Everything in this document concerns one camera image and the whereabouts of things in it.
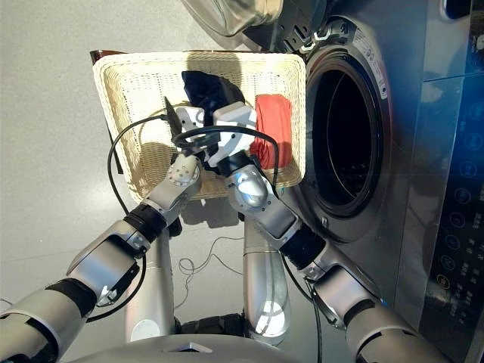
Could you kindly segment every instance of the wire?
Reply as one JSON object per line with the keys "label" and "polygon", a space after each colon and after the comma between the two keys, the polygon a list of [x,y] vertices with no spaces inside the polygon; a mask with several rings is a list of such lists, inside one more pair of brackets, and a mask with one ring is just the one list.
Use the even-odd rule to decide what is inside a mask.
{"label": "wire", "polygon": [[[116,145],[119,142],[119,140],[121,140],[121,138],[124,136],[124,134],[127,133],[127,131],[131,130],[133,127],[141,125],[142,123],[147,123],[148,121],[152,121],[154,119],[163,119],[163,117],[165,117],[165,115],[151,116],[151,117],[147,117],[146,119],[141,119],[139,121],[136,121],[135,123],[128,125],[117,135],[117,137],[113,141],[113,144],[111,145],[111,148],[109,149],[109,153],[107,155],[107,176],[109,178],[109,183],[111,184],[114,195],[116,195],[116,198],[117,198],[119,204],[121,205],[121,208],[123,208],[123,211],[126,215],[129,214],[128,208],[126,207],[123,199],[119,195],[116,184],[114,183],[113,173],[111,171],[111,163],[112,163],[112,160],[113,160],[114,150],[115,150]],[[116,305],[114,308],[112,308],[111,310],[109,310],[107,312],[103,312],[102,314],[88,318],[86,320],[86,323],[92,323],[93,321],[98,321],[98,320],[101,320],[103,318],[106,318],[106,317],[114,314],[115,312],[118,312],[120,309],[124,308],[126,305],[128,305],[128,303],[131,300],[133,300],[135,295],[141,289],[141,285],[144,282],[144,276],[146,275],[146,264],[147,264],[146,263],[146,256],[143,256],[143,258],[141,259],[141,276],[139,278],[139,282],[136,285],[135,289],[131,292],[131,294],[129,294],[128,297],[126,297],[126,299],[123,302],[121,302],[119,305]]]}
{"label": "wire", "polygon": [[[210,263],[210,260],[212,259],[212,257],[216,258],[227,270],[232,271],[232,272],[234,272],[237,275],[244,276],[244,274],[242,272],[239,272],[239,271],[233,269],[232,267],[230,267],[229,265],[227,265],[225,262],[223,262],[220,257],[218,257],[215,253],[213,253],[213,248],[215,247],[216,243],[219,240],[221,240],[221,239],[225,239],[225,240],[243,240],[243,237],[239,237],[239,238],[218,237],[218,238],[216,238],[212,242],[212,246],[210,247],[209,254],[206,257],[205,261],[203,261],[197,267],[195,267],[194,262],[191,259],[189,259],[188,257],[184,257],[184,258],[182,258],[182,259],[180,259],[178,261],[178,270],[180,270],[180,272],[183,275],[186,275],[187,278],[185,279],[185,285],[184,285],[184,287],[185,287],[185,297],[183,298],[183,300],[177,306],[175,306],[175,309],[178,309],[180,306],[182,306],[183,304],[185,304],[185,302],[188,299],[188,294],[189,294],[189,291],[190,291],[189,288],[188,288],[188,284],[191,282],[191,280],[194,278],[194,276],[196,274],[198,274],[199,272],[202,272],[202,270],[204,270],[205,267],[208,266],[208,264]],[[189,267],[183,266],[184,262],[186,262],[187,264],[189,264]]]}
{"label": "wire", "polygon": [[304,289],[301,287],[299,282],[297,282],[296,278],[294,277],[293,272],[290,270],[289,265],[287,264],[286,257],[284,257],[284,255],[282,253],[281,253],[281,259],[282,259],[282,264],[286,268],[287,274],[289,275],[290,279],[293,281],[294,285],[296,285],[297,290],[299,290],[301,295],[304,296],[304,298],[306,300],[308,300],[310,303],[312,303],[311,297],[304,291]]}
{"label": "wire", "polygon": [[4,299],[3,297],[0,297],[0,301],[3,301],[4,303],[7,303],[8,305],[12,306],[13,303],[8,301],[7,299]]}
{"label": "wire", "polygon": [[271,136],[263,134],[257,130],[247,129],[241,126],[205,126],[200,127],[199,129],[192,129],[181,134],[176,135],[172,142],[176,147],[180,147],[181,149],[190,149],[193,147],[201,147],[201,146],[209,146],[208,144],[203,144],[204,137],[197,138],[196,141],[187,141],[187,138],[191,138],[193,136],[198,135],[208,135],[213,133],[220,133],[220,132],[232,132],[237,134],[246,134],[250,136],[254,136],[256,138],[261,138],[262,140],[266,140],[270,142],[274,148],[274,175],[272,178],[272,185],[278,183],[278,172],[279,172],[279,146],[276,140],[274,140]]}
{"label": "wire", "polygon": [[[311,285],[309,285],[309,282],[307,280],[305,280],[305,282],[306,282],[306,286],[308,287],[308,291],[311,294]],[[312,307],[315,310],[316,333],[318,335],[318,363],[323,363],[323,334],[321,331],[321,320],[319,318],[319,308],[314,298],[312,298]]]}
{"label": "wire", "polygon": [[154,119],[165,119],[165,118],[166,118],[166,115],[151,116],[151,117],[147,117],[146,119],[141,119],[139,121],[136,121],[135,123],[132,123],[131,125],[128,125],[117,135],[117,137],[113,141],[113,144],[111,145],[111,149],[109,149],[109,154],[107,155],[107,176],[109,178],[109,183],[111,184],[114,195],[116,195],[116,198],[117,198],[119,204],[121,205],[121,208],[123,208],[125,214],[128,214],[129,211],[128,211],[128,208],[126,207],[126,205],[124,204],[123,199],[119,195],[119,192],[116,188],[116,184],[114,183],[113,172],[111,171],[111,163],[112,163],[113,153],[114,153],[114,150],[116,148],[116,145],[119,142],[119,140],[124,136],[124,134],[126,134],[132,128],[134,128],[138,125],[141,125],[142,123],[147,123],[148,121],[152,121]]}
{"label": "wire", "polygon": [[115,312],[119,311],[120,309],[124,308],[131,300],[133,300],[136,293],[138,293],[139,289],[141,289],[141,285],[143,284],[143,281],[144,281],[144,276],[146,275],[146,256],[143,256],[142,265],[143,265],[143,267],[142,267],[142,270],[141,270],[141,277],[139,278],[138,285],[136,285],[136,287],[132,291],[132,293],[123,302],[121,302],[119,305],[116,305],[114,308],[112,308],[108,312],[103,312],[102,314],[88,318],[88,320],[86,320],[86,323],[92,323],[93,321],[104,319],[104,318],[114,314]]}

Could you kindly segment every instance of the silver robot arm segment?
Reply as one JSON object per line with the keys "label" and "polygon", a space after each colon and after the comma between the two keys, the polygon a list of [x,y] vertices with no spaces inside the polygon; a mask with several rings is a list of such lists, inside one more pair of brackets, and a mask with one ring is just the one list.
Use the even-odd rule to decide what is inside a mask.
{"label": "silver robot arm segment", "polygon": [[55,362],[94,307],[115,303],[139,271],[136,259],[200,189],[196,157],[178,155],[165,179],[123,220],[73,260],[67,278],[36,291],[0,314],[0,362]]}
{"label": "silver robot arm segment", "polygon": [[348,256],[313,233],[277,198],[265,176],[248,159],[245,165],[241,160],[222,165],[231,205],[253,219],[270,245],[313,283],[312,297],[330,324],[346,330],[356,362],[448,361],[383,305],[375,283]]}

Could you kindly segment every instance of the washing machine door opening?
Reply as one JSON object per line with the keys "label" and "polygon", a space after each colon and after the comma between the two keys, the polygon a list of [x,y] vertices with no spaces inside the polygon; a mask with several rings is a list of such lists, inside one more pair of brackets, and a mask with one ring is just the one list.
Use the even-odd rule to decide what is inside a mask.
{"label": "washing machine door opening", "polygon": [[313,187],[326,212],[349,218],[362,211],[377,186],[382,120],[371,81],[356,60],[345,54],[321,63],[308,82]]}

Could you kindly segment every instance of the gray floor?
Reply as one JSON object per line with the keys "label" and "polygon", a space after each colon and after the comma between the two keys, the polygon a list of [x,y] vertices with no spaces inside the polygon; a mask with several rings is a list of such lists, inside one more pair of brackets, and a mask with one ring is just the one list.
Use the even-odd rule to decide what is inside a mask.
{"label": "gray floor", "polygon": [[[123,215],[107,180],[110,144],[88,52],[221,46],[181,3],[171,0],[2,0],[1,4],[0,295],[15,302],[62,278],[75,254]],[[128,200],[124,178],[115,177]],[[184,234],[171,242],[175,303],[185,293],[184,277],[176,268],[179,259],[187,256],[195,264],[202,262],[216,237],[241,237],[244,229],[225,200],[205,207],[191,204],[184,221]],[[195,243],[200,234],[203,243]],[[216,247],[239,271],[241,251],[240,241],[220,241]],[[315,361],[312,307],[292,287],[291,304],[293,323],[281,348],[301,361]],[[193,279],[188,300],[176,315],[189,321],[240,312],[242,305],[241,277],[213,262]],[[123,322],[119,312],[90,324],[63,360],[121,344]],[[325,361],[349,361],[343,334],[329,327],[324,351]]]}

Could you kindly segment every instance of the black cable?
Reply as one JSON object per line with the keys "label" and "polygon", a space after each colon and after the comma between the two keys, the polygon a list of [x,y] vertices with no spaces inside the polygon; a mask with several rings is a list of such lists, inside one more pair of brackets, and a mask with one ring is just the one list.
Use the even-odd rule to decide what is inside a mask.
{"label": "black cable", "polygon": [[138,285],[136,285],[136,288],[126,298],[126,300],[124,300],[123,302],[121,302],[119,305],[116,305],[115,307],[113,307],[108,312],[103,312],[102,314],[99,314],[99,315],[92,316],[92,317],[88,318],[85,321],[86,323],[92,323],[93,321],[101,320],[101,319],[104,319],[104,318],[106,318],[106,317],[114,314],[115,312],[117,312],[120,309],[124,308],[133,299],[133,297],[135,297],[136,293],[138,293],[139,289],[141,289],[141,285],[143,284],[143,281],[144,281],[144,276],[146,275],[146,256],[143,256],[142,265],[143,265],[143,267],[141,269],[141,277],[139,278]]}
{"label": "black cable", "polygon": [[[152,121],[154,119],[162,119],[164,116],[165,115],[148,117],[146,119],[141,119],[139,121],[136,121],[135,123],[132,123],[131,125],[125,127],[119,133],[119,135],[114,139],[113,144],[111,145],[111,148],[109,149],[109,154],[107,155],[107,176],[109,177],[109,183],[111,184],[114,195],[116,195],[116,198],[117,198],[119,204],[121,205],[121,208],[123,208],[123,211],[126,215],[129,213],[128,208],[126,207],[123,199],[119,195],[119,192],[116,188],[116,184],[114,183],[113,173],[111,172],[111,163],[112,163],[112,159],[113,159],[114,150],[116,148],[117,143],[121,139],[121,137],[124,134],[126,134],[127,131],[131,130],[133,127],[141,125],[142,123],[147,123],[148,121]],[[144,276],[146,275],[146,264],[147,264],[146,263],[146,256],[143,256],[143,258],[141,259],[141,277],[139,278],[139,282],[136,285],[135,289],[131,292],[131,294],[129,294],[128,297],[126,297],[126,299],[123,302],[121,302],[119,305],[115,306],[114,308],[112,308],[111,310],[109,310],[107,312],[103,312],[102,314],[88,318],[86,320],[86,323],[92,323],[93,321],[97,321],[97,320],[101,320],[103,318],[106,318],[106,317],[114,314],[115,312],[119,311],[120,309],[124,308],[131,300],[133,300],[136,293],[138,293],[139,289],[141,289],[141,285],[143,284]]]}
{"label": "black cable", "polygon": [[116,198],[117,198],[119,204],[121,205],[121,208],[123,208],[125,214],[128,214],[129,211],[128,211],[128,208],[126,207],[126,205],[124,204],[123,199],[119,195],[119,192],[116,188],[116,185],[114,184],[113,172],[111,171],[111,161],[113,159],[113,153],[114,153],[114,150],[116,148],[116,145],[119,142],[119,140],[121,139],[121,137],[124,134],[126,134],[129,130],[131,130],[133,127],[141,125],[142,123],[147,123],[148,121],[152,121],[154,119],[163,119],[164,117],[166,117],[166,116],[165,115],[158,115],[158,116],[147,117],[146,119],[141,119],[141,120],[136,121],[135,123],[132,123],[131,125],[125,127],[119,133],[119,135],[117,135],[117,137],[114,139],[113,144],[111,145],[111,149],[109,149],[109,154],[107,155],[107,177],[109,178],[109,183],[111,184],[114,195],[116,195]]}
{"label": "black cable", "polygon": [[[311,293],[311,285],[309,285],[308,281],[306,281],[306,286],[308,287],[309,293]],[[316,300],[314,298],[311,300],[312,307],[315,310],[316,334],[318,335],[318,363],[323,363],[323,333],[321,330],[321,320],[319,318],[319,308],[318,304],[316,304]]]}
{"label": "black cable", "polygon": [[237,134],[246,134],[250,136],[254,136],[256,138],[261,138],[262,140],[266,140],[272,144],[274,147],[274,176],[272,178],[272,185],[275,185],[278,182],[278,172],[279,172],[279,146],[276,140],[274,140],[271,136],[263,134],[257,130],[248,129],[242,126],[204,126],[200,127],[199,129],[193,129],[181,134],[176,135],[172,142],[176,147],[180,147],[181,149],[191,149],[193,147],[201,147],[201,146],[209,146],[208,143],[212,143],[212,138],[204,138],[199,137],[195,141],[187,141],[187,138],[192,138],[198,135],[208,135],[213,133],[220,133],[220,132],[232,132]]}
{"label": "black cable", "polygon": [[289,265],[287,264],[286,257],[284,257],[284,255],[282,253],[281,253],[281,259],[282,259],[282,264],[286,268],[287,274],[289,275],[290,279],[293,281],[294,285],[296,285],[297,290],[299,290],[299,292],[301,293],[301,295],[304,296],[304,298],[306,300],[308,300],[310,303],[312,303],[311,297],[304,291],[304,289],[301,287],[301,285],[299,284],[299,282],[294,277],[293,272],[290,270]]}

